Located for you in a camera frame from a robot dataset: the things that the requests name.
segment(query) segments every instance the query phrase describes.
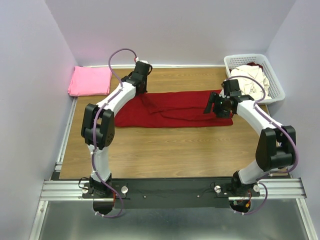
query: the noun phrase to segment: pink towel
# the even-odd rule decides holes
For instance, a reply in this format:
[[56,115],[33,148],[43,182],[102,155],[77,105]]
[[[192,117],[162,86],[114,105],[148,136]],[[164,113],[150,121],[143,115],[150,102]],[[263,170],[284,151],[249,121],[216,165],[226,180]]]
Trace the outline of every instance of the pink towel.
[[74,97],[107,95],[110,92],[111,75],[108,67],[76,66],[68,93]]

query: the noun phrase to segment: wooden surface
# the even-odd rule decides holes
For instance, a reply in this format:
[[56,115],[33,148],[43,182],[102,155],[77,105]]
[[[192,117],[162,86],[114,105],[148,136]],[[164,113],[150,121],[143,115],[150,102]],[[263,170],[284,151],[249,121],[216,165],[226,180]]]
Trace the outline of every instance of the wooden surface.
[[[130,69],[116,69],[125,76]],[[149,93],[221,89],[225,68],[156,68],[148,77]],[[111,91],[118,85],[111,80]],[[84,109],[105,96],[79,97],[60,179],[91,173],[90,154],[81,137]],[[255,159],[258,135],[241,117],[232,126],[192,128],[116,128],[109,149],[113,178],[231,176]]]

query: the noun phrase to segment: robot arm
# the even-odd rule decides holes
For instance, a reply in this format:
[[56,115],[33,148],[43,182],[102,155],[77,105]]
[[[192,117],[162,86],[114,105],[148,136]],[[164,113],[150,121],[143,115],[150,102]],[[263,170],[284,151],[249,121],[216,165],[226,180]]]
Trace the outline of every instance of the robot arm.
[[295,151],[277,126],[282,128],[296,143],[296,131],[292,126],[283,126],[268,116],[249,95],[242,95],[237,79],[223,82],[225,96],[212,92],[204,113],[213,112],[217,117],[229,118],[231,113],[245,119],[260,135],[255,160],[233,175],[233,188],[251,185],[272,170],[289,167],[295,163]]
[[[134,71],[122,78],[122,83],[108,97],[96,105],[88,104],[84,110],[81,136],[88,145],[90,153],[93,154],[93,151],[95,151],[95,165],[105,182],[111,178],[108,152],[109,145],[115,136],[115,116],[129,100],[138,94],[147,92],[147,76],[150,73],[150,68],[152,69],[150,64],[137,61]],[[102,106],[104,107],[99,114],[101,124],[96,125],[95,131],[97,146],[95,150],[93,141],[94,118]],[[90,176],[92,180],[100,182],[93,168]]]
[[[89,104],[85,108],[81,135],[84,137],[91,154],[95,152],[96,169],[99,169],[99,175],[104,182],[111,181],[108,150],[115,135],[115,115],[130,99],[147,92],[147,76],[150,73],[150,68],[151,65],[145,62],[136,62],[134,71],[122,79],[122,85],[120,84],[114,92],[97,105]],[[255,160],[247,167],[236,171],[231,178],[232,194],[243,196],[259,178],[269,171],[288,167],[295,163],[293,146],[271,122],[283,128],[294,143],[296,133],[293,127],[283,126],[265,113],[259,114],[255,109],[259,107],[256,106],[252,97],[241,95],[238,80],[225,81],[223,88],[225,96],[211,93],[204,113],[213,111],[220,118],[229,118],[231,112],[232,114],[238,114],[260,135]],[[99,114],[101,124],[97,124],[95,130],[96,149],[93,141],[94,118],[102,106],[104,106],[103,110]],[[98,189],[99,184],[101,184],[101,180],[92,169],[90,185],[96,186],[96,189]]]

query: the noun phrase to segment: white laundry basket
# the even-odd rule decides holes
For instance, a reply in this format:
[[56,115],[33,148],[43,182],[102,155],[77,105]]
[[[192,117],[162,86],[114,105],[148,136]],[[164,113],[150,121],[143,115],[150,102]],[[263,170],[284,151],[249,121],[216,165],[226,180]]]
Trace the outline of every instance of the white laundry basket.
[[269,87],[269,96],[272,99],[262,100],[261,104],[271,104],[277,101],[281,101],[285,99],[285,92],[281,87],[278,78],[272,69],[270,62],[267,57],[262,54],[239,54],[239,55],[230,55],[224,58],[225,64],[225,72],[227,77],[231,77],[231,73],[229,69],[235,69],[236,67],[246,65],[248,63],[256,63],[263,66],[263,72],[266,77],[269,79],[270,87]]

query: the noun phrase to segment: red cloth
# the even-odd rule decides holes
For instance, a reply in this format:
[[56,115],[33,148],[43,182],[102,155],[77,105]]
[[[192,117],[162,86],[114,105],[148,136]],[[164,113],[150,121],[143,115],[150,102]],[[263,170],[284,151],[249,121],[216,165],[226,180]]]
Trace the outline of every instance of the red cloth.
[[181,91],[140,94],[128,101],[115,116],[116,127],[183,128],[232,125],[231,118],[204,114],[211,92]]

